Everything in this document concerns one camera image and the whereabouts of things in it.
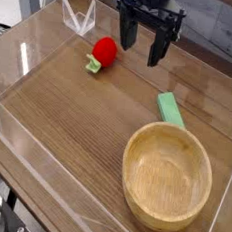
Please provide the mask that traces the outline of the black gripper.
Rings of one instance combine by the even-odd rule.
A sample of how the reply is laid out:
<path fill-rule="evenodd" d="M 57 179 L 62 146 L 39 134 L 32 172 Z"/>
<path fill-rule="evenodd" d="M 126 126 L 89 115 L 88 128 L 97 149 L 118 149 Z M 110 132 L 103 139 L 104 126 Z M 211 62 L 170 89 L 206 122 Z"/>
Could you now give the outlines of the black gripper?
<path fill-rule="evenodd" d="M 137 9 L 141 14 L 146 13 L 149 18 L 147 24 L 153 23 L 156 18 L 159 22 L 167 22 L 171 28 L 161 26 L 156 30 L 155 39 L 149 50 L 148 67 L 158 64 L 166 51 L 169 49 L 170 41 L 180 39 L 182 20 L 186 17 L 184 8 L 180 7 L 175 0 L 119 0 L 120 6 L 120 42 L 126 51 L 130 49 L 137 39 L 138 23 L 134 19 L 134 12 L 129 9 Z"/>

